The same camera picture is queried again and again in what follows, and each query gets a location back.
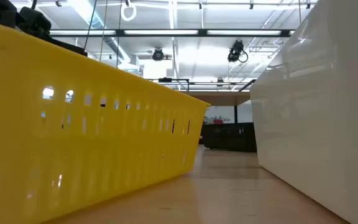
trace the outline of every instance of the fluorescent light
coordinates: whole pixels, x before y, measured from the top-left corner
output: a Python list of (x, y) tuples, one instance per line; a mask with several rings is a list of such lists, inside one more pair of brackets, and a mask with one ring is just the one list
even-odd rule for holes
[(222, 83), (218, 83), (218, 82), (194, 82), (194, 84), (192, 85), (246, 85), (248, 84), (247, 82), (244, 83), (236, 83), (236, 82), (222, 82)]
[(158, 82), (158, 84), (161, 84), (161, 85), (183, 85), (183, 84), (186, 84), (187, 85), (187, 82)]
[(189, 91), (210, 91), (210, 92), (230, 92), (231, 90), (192, 90)]
[(231, 83), (218, 83), (218, 82), (198, 82), (194, 83), (194, 85), (230, 85)]
[[(278, 5), (268, 5), (268, 4), (254, 4), (253, 9), (249, 9), (250, 4), (205, 4), (204, 7), (206, 9), (212, 9), (212, 10), (254, 10), (254, 11), (261, 11), (261, 10), (275, 10), (275, 11), (284, 11), (284, 10), (294, 10), (299, 9), (299, 5), (292, 5), (292, 6), (278, 6)], [(301, 5), (301, 9), (306, 9), (307, 5)]]
[[(88, 35), (87, 30), (51, 30), (51, 35)], [(115, 30), (90, 30), (89, 35), (115, 35)]]
[(280, 35), (280, 30), (208, 30), (208, 35)]
[[(60, 2), (60, 4), (62, 6), (69, 6), (70, 4), (68, 4), (67, 2)], [(31, 7), (31, 3), (16, 3), (16, 2), (13, 2), (13, 5), (16, 7), (16, 8), (22, 8), (22, 7)], [(56, 7), (56, 3), (54, 2), (51, 2), (51, 3), (48, 3), (48, 2), (38, 2), (37, 3), (37, 7)]]
[(127, 35), (197, 35), (198, 30), (124, 30)]

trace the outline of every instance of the ceiling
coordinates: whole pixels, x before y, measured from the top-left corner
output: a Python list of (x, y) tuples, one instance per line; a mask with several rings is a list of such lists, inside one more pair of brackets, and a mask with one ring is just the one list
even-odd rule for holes
[[(311, 7), (317, 0), (310, 0)], [(30, 6), (31, 0), (11, 0), (20, 9)], [(98, 0), (95, 13), (103, 21), (105, 29), (296, 29), (310, 9), (306, 0), (131, 0), (136, 16), (131, 21), (121, 17), (121, 0)], [(37, 10), (52, 23), (52, 29), (88, 29), (84, 14), (91, 17), (94, 0), (38, 0)], [(130, 17), (132, 9), (125, 9)], [(69, 44), (85, 46), (86, 38), (59, 37)], [(115, 40), (128, 55), (136, 55), (139, 64), (155, 63), (150, 53), (156, 47), (164, 54), (172, 55), (175, 49), (177, 74), (170, 61), (166, 76), (189, 78), (194, 82), (248, 82), (258, 78), (274, 57), (275, 51), (287, 41), (283, 37), (116, 37)], [(235, 40), (242, 40), (249, 60), (246, 63), (228, 63), (227, 55)], [(101, 37), (90, 37), (86, 50), (95, 59), (111, 66), (120, 61)]]

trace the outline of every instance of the metal beam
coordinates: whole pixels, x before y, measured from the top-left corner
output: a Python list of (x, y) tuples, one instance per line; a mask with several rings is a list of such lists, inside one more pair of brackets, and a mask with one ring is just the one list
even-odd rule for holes
[[(211, 34), (208, 31), (225, 31)], [(293, 29), (52, 29), (52, 37), (291, 37)]]
[(245, 86), (243, 86), (239, 91), (245, 90), (248, 86), (252, 85), (256, 79), (251, 80), (249, 83), (247, 83)]

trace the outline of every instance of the black equipment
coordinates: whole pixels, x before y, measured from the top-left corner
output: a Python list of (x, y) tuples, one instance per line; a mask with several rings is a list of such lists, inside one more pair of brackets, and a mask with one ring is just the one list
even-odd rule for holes
[(153, 53), (153, 60), (161, 61), (164, 59), (164, 53), (162, 52), (162, 49), (155, 49)]
[[(241, 61), (240, 57), (244, 54), (247, 56), (247, 59), (245, 61)], [(248, 54), (244, 51), (244, 44), (242, 43), (242, 40), (236, 40), (233, 44), (233, 47), (230, 49), (229, 56), (227, 56), (227, 60), (229, 62), (236, 62), (240, 61), (242, 63), (245, 63), (248, 61)]]
[(57, 7), (61, 7), (61, 6), (62, 6), (62, 4), (60, 4), (59, 0), (56, 0), (56, 1), (55, 1), (55, 4), (56, 4)]
[(23, 7), (20, 13), (18, 13), (16, 7), (8, 0), (0, 0), (0, 25), (13, 29), (20, 29), (26, 34), (40, 38), (51, 44), (55, 44), (84, 56), (88, 55), (88, 53), (85, 52), (85, 49), (81, 47), (51, 38), (49, 33), (52, 25), (41, 12), (28, 7)]

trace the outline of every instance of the ceiling duct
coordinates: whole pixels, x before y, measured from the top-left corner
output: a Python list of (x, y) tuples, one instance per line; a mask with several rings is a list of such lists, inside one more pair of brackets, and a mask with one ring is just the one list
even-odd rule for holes
[(143, 77), (143, 68), (139, 66), (139, 59), (136, 55), (130, 54), (131, 61), (122, 62), (117, 67), (123, 71), (132, 73), (139, 77)]
[[(100, 19), (99, 14), (95, 11), (93, 18), (93, 5), (95, 0), (68, 0), (74, 10), (85, 20), (86, 23), (91, 24), (91, 29), (108, 29), (104, 22)], [(128, 54), (118, 46), (117, 41), (112, 37), (103, 37), (103, 41), (111, 48), (111, 50), (117, 54), (118, 59), (121, 62), (129, 63), (131, 61)]]

